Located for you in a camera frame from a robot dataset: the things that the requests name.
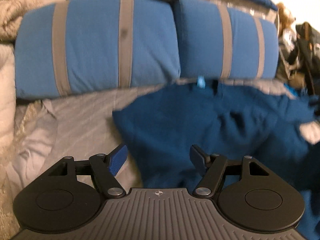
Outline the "navy blue sweatshirt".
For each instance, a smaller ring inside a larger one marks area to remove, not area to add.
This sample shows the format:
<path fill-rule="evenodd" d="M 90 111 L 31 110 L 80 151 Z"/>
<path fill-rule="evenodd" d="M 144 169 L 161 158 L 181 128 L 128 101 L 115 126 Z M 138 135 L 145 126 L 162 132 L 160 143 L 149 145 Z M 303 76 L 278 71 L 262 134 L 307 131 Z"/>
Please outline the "navy blue sweatshirt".
<path fill-rule="evenodd" d="M 250 155 L 302 194 L 298 231 L 319 239 L 319 144 L 300 131 L 319 119 L 319 97 L 291 99 L 217 81 L 173 84 L 112 116 L 145 187 L 193 190 L 201 177 L 190 161 L 192 145 L 229 159 Z"/>

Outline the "beige quilted bedspread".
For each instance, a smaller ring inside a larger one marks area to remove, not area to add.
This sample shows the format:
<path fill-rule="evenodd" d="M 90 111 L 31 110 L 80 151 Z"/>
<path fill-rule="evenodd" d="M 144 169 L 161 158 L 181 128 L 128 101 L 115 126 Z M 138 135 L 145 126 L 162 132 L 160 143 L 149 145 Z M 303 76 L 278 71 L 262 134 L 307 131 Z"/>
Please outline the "beige quilted bedspread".
<path fill-rule="evenodd" d="M 65 155 L 108 153 L 121 138 L 112 111 L 158 86 L 114 89 L 16 105 L 13 47 L 1 45 L 1 239 L 19 230 L 16 195 Z"/>

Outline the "left blue striped pillow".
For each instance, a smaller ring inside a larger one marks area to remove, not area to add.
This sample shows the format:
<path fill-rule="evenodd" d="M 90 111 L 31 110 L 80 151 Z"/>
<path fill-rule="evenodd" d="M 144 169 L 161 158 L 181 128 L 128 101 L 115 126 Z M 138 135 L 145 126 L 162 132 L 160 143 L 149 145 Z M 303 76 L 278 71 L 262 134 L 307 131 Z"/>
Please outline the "left blue striped pillow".
<path fill-rule="evenodd" d="M 150 86 L 181 73 L 172 9 L 158 0 L 65 0 L 25 14 L 16 96 L 52 99 Z"/>

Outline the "blue striped pillow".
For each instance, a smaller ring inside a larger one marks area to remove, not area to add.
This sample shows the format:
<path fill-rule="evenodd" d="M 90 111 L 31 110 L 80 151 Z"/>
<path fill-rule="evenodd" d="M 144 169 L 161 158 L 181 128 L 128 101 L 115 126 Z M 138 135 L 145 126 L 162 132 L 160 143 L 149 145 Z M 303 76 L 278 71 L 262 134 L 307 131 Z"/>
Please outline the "blue striped pillow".
<path fill-rule="evenodd" d="M 16 96 L 52 99 L 150 86 L 181 73 L 172 9 L 158 0 L 65 0 L 25 14 Z"/>
<path fill-rule="evenodd" d="M 173 13 L 181 77 L 275 77 L 278 37 L 274 23 L 206 0 L 178 0 Z"/>

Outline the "right blue striped pillow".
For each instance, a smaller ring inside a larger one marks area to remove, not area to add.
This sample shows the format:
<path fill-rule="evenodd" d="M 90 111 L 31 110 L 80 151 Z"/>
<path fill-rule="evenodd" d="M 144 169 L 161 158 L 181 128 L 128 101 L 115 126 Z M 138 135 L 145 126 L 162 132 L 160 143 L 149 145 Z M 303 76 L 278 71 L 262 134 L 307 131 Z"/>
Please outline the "right blue striped pillow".
<path fill-rule="evenodd" d="M 278 37 L 274 23 L 206 0 L 178 0 L 173 13 L 181 77 L 275 77 Z"/>

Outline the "dark bag with clutter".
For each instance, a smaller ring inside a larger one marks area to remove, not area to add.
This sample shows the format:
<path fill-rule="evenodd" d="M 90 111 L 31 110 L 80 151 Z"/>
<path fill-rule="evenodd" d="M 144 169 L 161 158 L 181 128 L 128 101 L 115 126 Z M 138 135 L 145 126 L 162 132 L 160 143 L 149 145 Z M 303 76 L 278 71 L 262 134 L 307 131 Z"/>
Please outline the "dark bag with clutter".
<path fill-rule="evenodd" d="M 276 78 L 308 95 L 319 95 L 319 32 L 310 23 L 283 30 Z"/>

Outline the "brown teddy bear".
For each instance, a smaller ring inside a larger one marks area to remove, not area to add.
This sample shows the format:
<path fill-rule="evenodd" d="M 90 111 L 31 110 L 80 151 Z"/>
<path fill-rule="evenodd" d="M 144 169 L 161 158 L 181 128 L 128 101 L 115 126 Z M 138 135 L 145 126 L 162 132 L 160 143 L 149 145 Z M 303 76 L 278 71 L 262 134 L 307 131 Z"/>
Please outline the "brown teddy bear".
<path fill-rule="evenodd" d="M 282 30 L 291 27 L 291 25 L 296 21 L 296 18 L 283 3 L 278 3 L 277 7 L 279 16 L 279 29 Z"/>

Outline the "cream bundled comforter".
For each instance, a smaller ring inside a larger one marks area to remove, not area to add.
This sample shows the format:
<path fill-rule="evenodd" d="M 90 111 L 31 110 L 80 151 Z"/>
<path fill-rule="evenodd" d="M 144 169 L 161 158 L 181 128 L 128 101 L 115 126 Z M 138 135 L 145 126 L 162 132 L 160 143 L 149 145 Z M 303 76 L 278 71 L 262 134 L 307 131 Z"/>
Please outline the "cream bundled comforter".
<path fill-rule="evenodd" d="M 23 16 L 43 5 L 43 0 L 1 0 L 1 42 L 16 39 Z"/>

